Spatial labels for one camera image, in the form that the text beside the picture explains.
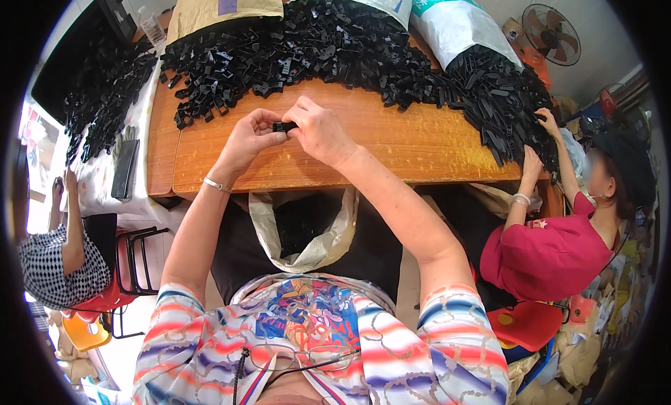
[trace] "silver bracelet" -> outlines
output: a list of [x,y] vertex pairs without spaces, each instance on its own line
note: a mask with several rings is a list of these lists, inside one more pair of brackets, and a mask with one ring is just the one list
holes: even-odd
[[521,192],[518,192],[517,194],[514,194],[514,195],[513,195],[513,198],[517,198],[517,197],[519,197],[519,198],[524,198],[525,200],[527,200],[527,206],[532,205],[532,200],[531,200],[529,197],[527,197],[527,196],[525,196],[524,194],[522,194]]
[[208,185],[212,185],[214,188],[218,189],[219,191],[224,191],[224,192],[231,192],[233,191],[232,188],[227,188],[223,186],[222,183],[216,183],[213,180],[209,179],[207,175],[203,178],[203,182],[205,182]]
[[524,208],[527,208],[529,206],[527,203],[524,202],[524,200],[520,200],[519,198],[515,198],[513,202],[510,203],[510,205],[512,206],[514,202],[516,202],[517,204],[522,204]]

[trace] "black metal chair frame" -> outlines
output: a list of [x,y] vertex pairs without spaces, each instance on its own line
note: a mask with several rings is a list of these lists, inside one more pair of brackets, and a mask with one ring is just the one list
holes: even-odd
[[[158,294],[158,290],[152,287],[151,279],[149,278],[149,269],[147,268],[147,252],[144,248],[144,239],[149,236],[154,236],[155,234],[166,233],[170,229],[165,228],[157,230],[156,226],[149,227],[146,229],[140,229],[138,231],[130,231],[117,235],[117,283],[119,283],[119,290],[124,294],[130,294],[131,296],[155,296]],[[126,243],[126,255],[128,256],[128,268],[130,274],[130,290],[126,290],[122,285],[121,277],[121,264],[119,263],[119,242],[125,239]],[[135,261],[135,243],[139,241],[140,247],[142,249],[142,262],[144,266],[144,276],[147,279],[147,288],[139,286],[138,283],[138,270],[137,264]]]
[[[140,229],[138,231],[130,231],[130,232],[124,232],[116,236],[116,264],[115,264],[115,274],[117,278],[117,283],[119,284],[119,291],[128,294],[130,296],[155,296],[158,294],[158,290],[155,290],[152,287],[152,282],[149,277],[149,269],[147,268],[147,252],[144,248],[144,239],[149,237],[149,236],[154,236],[156,234],[161,234],[161,233],[166,233],[168,232],[169,229],[161,229],[157,230],[156,226],[152,226],[146,229]],[[122,239],[125,239],[125,245],[126,245],[126,255],[128,256],[128,268],[129,268],[129,274],[130,274],[130,283],[131,287],[130,290],[126,290],[123,287],[122,284],[122,277],[121,277],[121,263],[119,262],[119,242],[122,241]],[[142,249],[142,263],[144,265],[144,275],[147,279],[147,288],[142,288],[139,286],[138,283],[138,270],[137,270],[137,264],[135,261],[135,243],[139,241],[140,247]],[[105,314],[109,314],[109,324],[103,317]],[[119,330],[120,334],[115,334],[114,332],[114,320],[115,316],[118,317],[119,320]],[[116,339],[124,339],[124,338],[130,338],[130,337],[137,337],[138,335],[144,335],[144,332],[138,332],[134,334],[124,334],[123,333],[123,307],[119,307],[113,310],[110,310],[109,312],[105,312],[101,315],[101,321],[103,323],[103,327],[105,328],[106,331],[112,334],[112,336]]]

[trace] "wooden table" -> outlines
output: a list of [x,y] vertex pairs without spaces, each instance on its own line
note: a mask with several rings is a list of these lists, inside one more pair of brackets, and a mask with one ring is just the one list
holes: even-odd
[[[411,44],[430,55],[434,66],[438,65],[419,34],[413,35],[419,39],[412,37]],[[399,113],[396,107],[383,107],[376,92],[347,90],[341,84],[314,79],[287,87],[266,100],[249,92],[229,114],[215,113],[210,123],[198,119],[180,132],[173,121],[180,103],[174,92],[184,87],[183,81],[173,89],[158,84],[156,91],[147,151],[147,190],[153,197],[176,194],[193,199],[242,116],[259,107],[283,114],[300,95],[335,110],[352,139],[367,147],[405,182],[514,181],[521,175],[516,164],[496,165],[462,112],[447,107],[412,104],[405,113]],[[305,154],[297,141],[288,141],[262,152],[236,182],[234,190],[334,188],[347,183],[335,170]],[[548,174],[541,176],[539,188],[546,200],[545,216],[560,215],[561,200],[549,185]]]

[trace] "fan blade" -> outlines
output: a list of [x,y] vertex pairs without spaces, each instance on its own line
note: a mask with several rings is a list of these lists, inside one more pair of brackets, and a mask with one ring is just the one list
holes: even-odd
[[557,50],[555,50],[553,58],[557,59],[560,62],[566,63],[566,51],[562,47],[561,43],[559,44],[559,47],[557,47]]
[[527,19],[532,24],[532,28],[537,29],[538,32],[541,32],[546,28],[545,25],[543,25],[543,23],[538,18],[538,14],[536,13],[535,9],[531,9],[529,11],[529,13],[527,14]]
[[575,39],[574,37],[571,37],[569,34],[565,34],[563,32],[558,32],[557,33],[557,38],[559,38],[560,41],[566,41],[566,43],[568,45],[570,45],[571,48],[573,48],[573,51],[575,51],[576,53],[578,52],[578,48],[580,46],[578,45],[578,40],[577,39]]
[[548,10],[548,13],[546,13],[546,21],[548,22],[548,29],[551,29],[552,31],[554,31],[557,28],[559,22],[563,22],[565,20],[566,19],[562,15],[559,15],[554,10]]
[[532,40],[533,43],[536,44],[536,49],[540,50],[548,47],[538,35],[532,35]]

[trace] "hand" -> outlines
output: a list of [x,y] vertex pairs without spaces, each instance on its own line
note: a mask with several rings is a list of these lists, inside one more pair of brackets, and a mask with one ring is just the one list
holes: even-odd
[[241,118],[207,176],[224,186],[232,185],[247,172],[261,150],[287,141],[286,133],[273,132],[273,123],[281,119],[279,114],[263,108],[256,108]]
[[307,96],[298,98],[282,121],[294,121],[298,128],[290,130],[289,137],[298,140],[307,154],[334,169],[344,164],[357,149],[336,114]]
[[538,175],[543,170],[543,162],[538,158],[534,150],[524,145],[524,166],[522,167],[522,180],[528,183],[536,184]]
[[554,137],[555,140],[557,139],[561,140],[562,133],[559,132],[559,127],[557,126],[557,122],[554,119],[554,115],[552,115],[552,113],[549,112],[549,109],[540,108],[535,113],[546,117],[545,121],[539,119],[538,123],[541,124],[543,128],[547,130],[552,137]]
[[77,175],[74,174],[69,166],[65,169],[65,189],[70,194],[77,193]]
[[56,179],[54,179],[54,183],[51,185],[51,199],[55,203],[60,204],[60,199],[63,196],[63,178],[60,176],[57,176]]

